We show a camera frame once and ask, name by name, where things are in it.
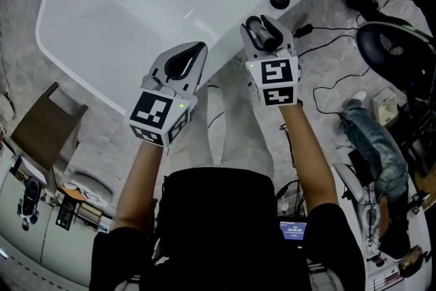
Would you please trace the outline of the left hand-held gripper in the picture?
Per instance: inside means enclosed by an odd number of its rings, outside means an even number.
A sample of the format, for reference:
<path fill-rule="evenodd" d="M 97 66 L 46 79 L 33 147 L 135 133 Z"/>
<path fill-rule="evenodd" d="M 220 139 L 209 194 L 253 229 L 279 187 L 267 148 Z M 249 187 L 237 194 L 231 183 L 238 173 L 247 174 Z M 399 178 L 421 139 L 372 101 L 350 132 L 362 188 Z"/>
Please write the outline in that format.
<path fill-rule="evenodd" d="M 169 147 L 175 141 L 196 110 L 195 92 L 207 54 L 204 42 L 187 42 L 156 58 L 128 111 L 135 137 L 159 147 Z"/>

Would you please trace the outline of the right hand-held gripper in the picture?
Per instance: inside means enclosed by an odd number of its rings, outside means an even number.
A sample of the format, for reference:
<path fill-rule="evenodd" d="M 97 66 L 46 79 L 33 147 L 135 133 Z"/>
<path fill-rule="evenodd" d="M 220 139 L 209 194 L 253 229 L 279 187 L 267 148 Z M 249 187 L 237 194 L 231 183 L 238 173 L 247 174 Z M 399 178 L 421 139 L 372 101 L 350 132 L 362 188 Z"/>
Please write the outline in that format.
<path fill-rule="evenodd" d="M 278 49 L 264 52 L 258 39 L 265 29 L 274 37 Z M 270 16 L 250 16 L 240 25 L 245 46 L 245 67 L 258 97 L 265 106 L 289 106 L 297 104 L 298 83 L 301 70 L 294 49 L 294 36 L 278 20 Z"/>

